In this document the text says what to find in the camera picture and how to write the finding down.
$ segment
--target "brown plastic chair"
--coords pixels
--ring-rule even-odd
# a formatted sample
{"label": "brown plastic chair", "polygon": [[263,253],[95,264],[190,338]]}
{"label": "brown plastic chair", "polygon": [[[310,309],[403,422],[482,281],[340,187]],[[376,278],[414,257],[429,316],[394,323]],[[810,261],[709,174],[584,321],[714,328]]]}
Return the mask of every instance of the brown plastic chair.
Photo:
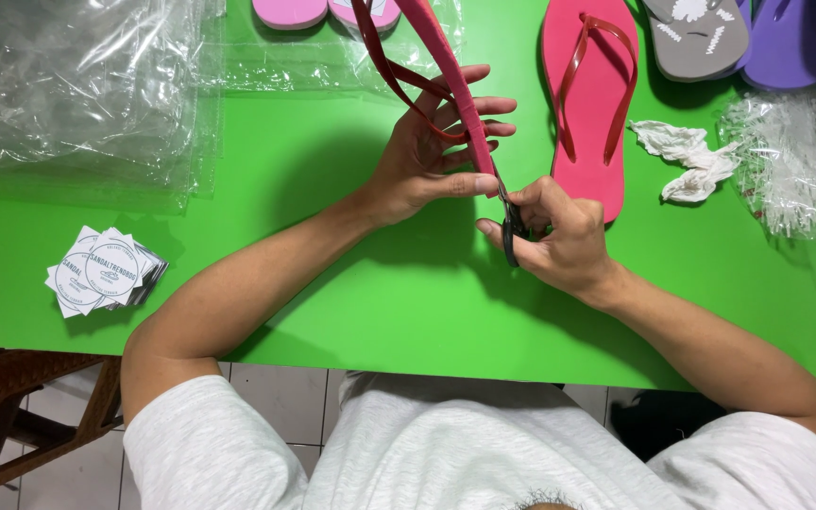
{"label": "brown plastic chair", "polygon": [[[21,409],[25,396],[58,377],[102,363],[81,423],[74,427]],[[0,485],[102,437],[121,424],[116,416],[121,357],[0,349],[0,454],[6,438],[35,450],[0,466]]]}

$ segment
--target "clear plastic bag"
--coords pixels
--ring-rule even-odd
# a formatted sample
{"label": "clear plastic bag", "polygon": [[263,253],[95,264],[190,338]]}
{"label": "clear plastic bag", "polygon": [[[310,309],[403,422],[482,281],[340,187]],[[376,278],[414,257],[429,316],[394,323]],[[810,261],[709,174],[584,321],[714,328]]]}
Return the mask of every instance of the clear plastic bag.
{"label": "clear plastic bag", "polygon": [[0,195],[183,208],[211,192],[221,96],[197,84],[222,75],[220,5],[0,0]]}
{"label": "clear plastic bag", "polygon": [[748,92],[720,119],[721,144],[742,158],[733,183],[773,236],[816,240],[816,87]]}
{"label": "clear plastic bag", "polygon": [[[460,0],[430,0],[430,5],[460,62]],[[381,39],[392,61],[430,78],[440,73],[404,16]],[[260,21],[250,0],[229,0],[225,40],[226,73],[221,84],[211,85],[237,91],[389,90],[357,29],[332,14],[311,28],[276,30]]]}

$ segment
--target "forearm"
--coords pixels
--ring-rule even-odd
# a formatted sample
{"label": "forearm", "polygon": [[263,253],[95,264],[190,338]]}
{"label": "forearm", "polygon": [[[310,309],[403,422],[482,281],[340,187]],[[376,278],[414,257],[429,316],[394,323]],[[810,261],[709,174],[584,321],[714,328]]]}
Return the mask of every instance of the forearm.
{"label": "forearm", "polygon": [[352,197],[210,265],[134,331],[129,348],[175,359],[221,357],[374,225]]}
{"label": "forearm", "polygon": [[701,393],[724,408],[786,417],[816,433],[816,377],[748,331],[617,271],[595,306],[639,333]]}

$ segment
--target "tiled floor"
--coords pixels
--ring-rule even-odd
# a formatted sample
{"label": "tiled floor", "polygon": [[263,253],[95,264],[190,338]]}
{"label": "tiled floor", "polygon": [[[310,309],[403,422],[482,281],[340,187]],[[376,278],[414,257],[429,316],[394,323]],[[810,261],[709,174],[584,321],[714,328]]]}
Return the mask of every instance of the tiled floor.
{"label": "tiled floor", "polygon": [[[289,443],[308,475],[339,417],[338,387],[344,370],[221,363],[222,373]],[[27,408],[67,425],[80,423],[100,367],[63,377],[32,393]],[[566,393],[606,425],[612,401],[631,403],[637,390],[566,385]],[[139,510],[121,440],[124,427],[0,487],[0,510]],[[9,441],[2,462],[22,455]]]}

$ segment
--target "scissors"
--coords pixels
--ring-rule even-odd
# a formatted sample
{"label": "scissors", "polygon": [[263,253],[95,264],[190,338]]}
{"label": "scissors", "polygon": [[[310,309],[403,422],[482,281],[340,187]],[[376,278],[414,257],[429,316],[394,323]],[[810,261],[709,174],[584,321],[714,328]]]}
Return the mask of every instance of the scissors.
{"label": "scissors", "polygon": [[509,200],[509,192],[506,191],[506,185],[502,183],[500,172],[496,170],[496,162],[493,161],[492,156],[490,160],[493,162],[493,174],[500,183],[497,192],[502,201],[502,208],[506,212],[506,218],[502,221],[502,250],[506,253],[506,261],[509,261],[509,265],[516,268],[519,266],[519,262],[515,259],[515,236],[524,239],[530,238],[530,229],[525,227],[524,221],[521,220],[521,209],[519,209],[519,206]]}

